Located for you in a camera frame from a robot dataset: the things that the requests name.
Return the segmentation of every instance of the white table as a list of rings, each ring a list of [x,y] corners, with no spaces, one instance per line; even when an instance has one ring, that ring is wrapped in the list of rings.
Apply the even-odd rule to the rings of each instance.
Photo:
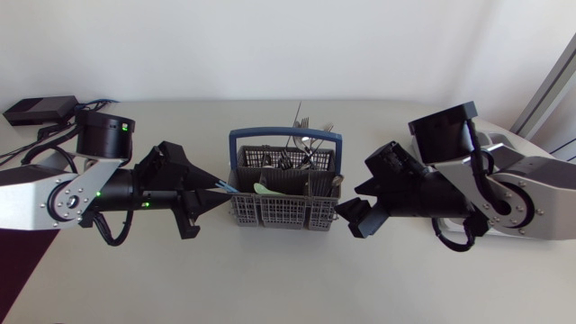
[[[195,165],[226,180],[229,131],[289,126],[297,106],[295,101],[119,103],[103,113],[136,120],[132,164],[169,140],[183,145]],[[401,102],[303,102],[300,117],[309,116],[311,127],[334,122],[334,132],[342,134],[343,202],[371,176],[365,158],[390,140],[409,147],[407,123],[438,110]],[[32,141],[37,130],[0,122],[1,152]],[[286,139],[244,141],[284,145]],[[344,220],[329,232],[240,228],[229,209],[225,203],[202,215],[198,238],[189,240],[179,238],[170,211],[137,211],[120,247],[108,247],[96,229],[62,230],[5,322],[576,320],[576,241],[486,237],[458,254],[440,243],[424,219],[390,218],[375,236],[358,239]],[[108,219],[117,233],[122,214]]]

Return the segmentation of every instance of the wire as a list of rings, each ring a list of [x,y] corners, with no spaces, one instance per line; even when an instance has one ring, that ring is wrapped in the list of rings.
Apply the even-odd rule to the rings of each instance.
[[[54,147],[51,149],[54,149],[55,151],[60,153],[62,155],[62,157],[64,157],[66,159],[66,161],[70,165],[70,169],[72,170],[72,172],[74,172],[75,174],[78,173],[78,169],[76,168],[76,164],[74,163],[74,159],[64,149],[62,149],[61,147]]]
[[[120,244],[124,243],[124,240],[128,237],[128,233],[130,232],[130,227],[132,225],[132,217],[134,216],[134,211],[127,211],[126,212],[126,220],[124,221],[124,227],[122,231],[118,235],[117,238],[113,238],[112,232],[110,231],[110,227],[108,227],[108,223],[106,222],[106,218],[100,212],[98,212],[94,216],[94,224],[98,228],[98,231],[102,235],[102,238],[109,246],[118,247]]]
[[[63,129],[58,130],[54,133],[48,134],[48,135],[43,135],[42,137],[40,137],[39,139],[37,139],[36,141],[34,141],[33,143],[30,143],[28,145],[25,145],[21,148],[17,148],[14,149],[8,153],[4,153],[3,155],[0,156],[0,158],[6,158],[5,160],[0,162],[0,167],[3,166],[4,164],[8,163],[10,160],[12,160],[13,158],[17,157],[18,155],[20,155],[21,153],[23,153],[24,151],[31,149],[33,147],[35,147],[36,145],[42,143],[44,140],[47,140],[49,138],[52,138],[54,136],[59,135],[62,131],[65,131],[67,129],[69,129],[72,126],[72,124],[67,124]]]
[[[470,132],[470,138],[472,140],[472,146],[474,150],[470,154],[470,165],[472,167],[472,174],[474,176],[474,181],[476,183],[476,187],[480,192],[481,196],[492,204],[494,210],[499,213],[500,215],[505,215],[508,213],[508,209],[506,205],[502,203],[496,197],[496,194],[492,190],[490,182],[488,181],[488,177],[486,176],[488,172],[484,170],[483,160],[482,160],[482,147],[480,145],[480,141],[478,140],[478,136],[476,135],[476,127],[474,122],[469,119],[466,120],[466,124],[468,125],[468,131]]]
[[[440,229],[440,226],[438,225],[438,219],[437,218],[432,219],[432,228],[434,228],[434,232],[436,233],[436,236],[440,239],[440,241],[442,241],[442,243],[444,243],[444,245],[447,248],[450,248],[453,251],[466,252],[471,247],[474,246],[474,242],[476,240],[476,237],[471,233],[470,229],[467,226],[464,226],[464,232],[466,233],[466,237],[468,238],[468,241],[465,244],[456,243],[456,242],[448,239],[447,237],[445,237],[444,234],[442,234],[442,230]]]
[[[573,139],[573,140],[570,140],[570,141],[562,144],[559,148],[557,148],[557,149],[553,150],[552,152],[550,152],[550,154],[554,154],[554,153],[556,153],[557,151],[565,148],[567,145],[570,145],[570,144],[571,144],[572,142],[574,142],[575,140],[576,140],[576,139]]]
[[[58,145],[71,140],[72,138],[74,138],[79,132],[81,131],[81,127],[76,126],[72,131],[68,132],[66,135],[63,135],[57,139],[54,139],[46,144],[42,144],[39,145],[35,148],[32,148],[31,150],[28,151],[28,153],[26,153],[26,155],[24,156],[24,158],[22,159],[22,164],[23,165],[28,165],[30,164],[30,162],[32,162],[32,159],[35,158],[36,156],[38,156],[40,153],[42,153],[43,151],[47,150],[47,149],[54,149],[55,147],[57,147]]]

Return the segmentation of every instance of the blue basket handle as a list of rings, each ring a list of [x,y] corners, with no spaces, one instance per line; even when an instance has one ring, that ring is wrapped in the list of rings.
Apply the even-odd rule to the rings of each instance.
[[[232,170],[235,170],[238,167],[238,150],[236,148],[237,139],[255,136],[295,136],[333,141],[336,143],[336,174],[340,174],[340,167],[342,164],[342,135],[324,130],[300,129],[295,127],[253,127],[240,130],[231,130],[229,135],[229,147],[230,166]]]

